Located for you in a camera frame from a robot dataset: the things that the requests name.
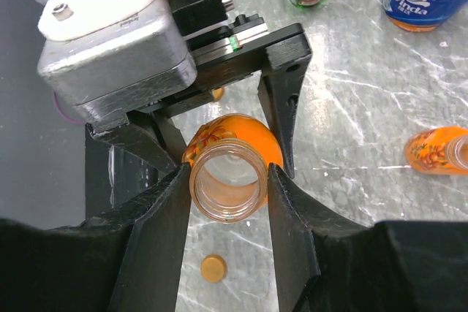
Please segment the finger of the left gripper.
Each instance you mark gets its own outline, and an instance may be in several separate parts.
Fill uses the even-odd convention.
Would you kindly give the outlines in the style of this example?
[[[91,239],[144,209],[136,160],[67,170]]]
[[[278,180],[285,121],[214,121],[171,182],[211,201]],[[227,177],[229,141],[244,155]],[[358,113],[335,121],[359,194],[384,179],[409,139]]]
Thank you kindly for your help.
[[[172,172],[181,164],[186,147],[182,133],[171,119],[158,113],[131,111],[87,127],[94,140],[120,148],[160,173]]]
[[[293,136],[302,83],[300,67],[290,66],[268,72],[263,70],[258,85],[258,97],[265,119],[279,143],[283,169],[290,178],[295,177]]]

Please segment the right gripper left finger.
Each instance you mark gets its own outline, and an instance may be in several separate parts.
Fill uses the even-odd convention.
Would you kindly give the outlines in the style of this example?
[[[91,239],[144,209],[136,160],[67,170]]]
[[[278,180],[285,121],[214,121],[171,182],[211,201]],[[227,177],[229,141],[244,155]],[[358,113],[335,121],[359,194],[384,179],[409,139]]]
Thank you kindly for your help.
[[[190,166],[182,164],[154,188],[155,203],[136,220],[109,311],[174,311],[191,207]]]

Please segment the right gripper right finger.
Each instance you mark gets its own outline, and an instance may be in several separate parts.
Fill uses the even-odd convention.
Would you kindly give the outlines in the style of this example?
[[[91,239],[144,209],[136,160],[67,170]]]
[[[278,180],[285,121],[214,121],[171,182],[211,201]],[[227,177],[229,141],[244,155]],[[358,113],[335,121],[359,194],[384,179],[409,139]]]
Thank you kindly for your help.
[[[294,205],[297,187],[284,170],[268,169],[268,215],[280,311],[310,311],[309,295],[321,275],[314,238]]]

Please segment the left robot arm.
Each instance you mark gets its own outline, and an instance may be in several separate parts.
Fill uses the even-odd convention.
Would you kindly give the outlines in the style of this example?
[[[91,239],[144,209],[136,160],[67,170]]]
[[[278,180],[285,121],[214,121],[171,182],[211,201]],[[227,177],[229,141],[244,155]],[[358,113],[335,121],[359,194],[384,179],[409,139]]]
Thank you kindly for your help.
[[[283,168],[295,174],[295,117],[312,58],[301,24],[269,31],[259,15],[230,22],[233,0],[37,1],[38,73],[95,140],[169,173],[184,151],[171,118],[261,72],[260,103]]]

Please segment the orange juice bottle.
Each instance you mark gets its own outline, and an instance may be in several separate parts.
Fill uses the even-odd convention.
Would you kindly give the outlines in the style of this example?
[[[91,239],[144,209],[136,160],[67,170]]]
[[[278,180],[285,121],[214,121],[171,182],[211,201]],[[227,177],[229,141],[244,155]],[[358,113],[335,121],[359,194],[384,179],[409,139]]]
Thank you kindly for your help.
[[[404,156],[417,172],[467,176],[467,129],[449,126],[417,133],[407,141]]]
[[[228,114],[202,125],[181,161],[191,166],[189,190],[206,217],[242,221],[268,202],[268,166],[284,165],[270,129],[244,114]]]

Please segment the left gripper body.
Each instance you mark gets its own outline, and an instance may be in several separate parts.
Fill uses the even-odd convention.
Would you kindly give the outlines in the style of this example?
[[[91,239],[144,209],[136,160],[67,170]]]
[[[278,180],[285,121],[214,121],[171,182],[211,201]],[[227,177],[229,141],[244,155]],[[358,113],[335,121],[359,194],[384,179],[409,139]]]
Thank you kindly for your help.
[[[312,51],[296,23],[271,32],[259,15],[227,22],[231,0],[154,0],[129,19],[129,118],[166,118],[214,100],[214,90],[261,72],[267,118],[294,118]]]

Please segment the gold bottle cap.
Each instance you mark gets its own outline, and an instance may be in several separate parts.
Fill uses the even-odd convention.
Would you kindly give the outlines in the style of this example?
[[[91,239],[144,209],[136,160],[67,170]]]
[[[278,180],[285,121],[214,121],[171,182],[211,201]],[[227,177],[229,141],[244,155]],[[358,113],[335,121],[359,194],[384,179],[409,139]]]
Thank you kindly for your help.
[[[218,102],[224,95],[224,87],[214,89],[212,92],[213,95],[213,102]]]
[[[208,282],[219,283],[227,274],[226,261],[218,254],[210,254],[201,262],[200,273]]]

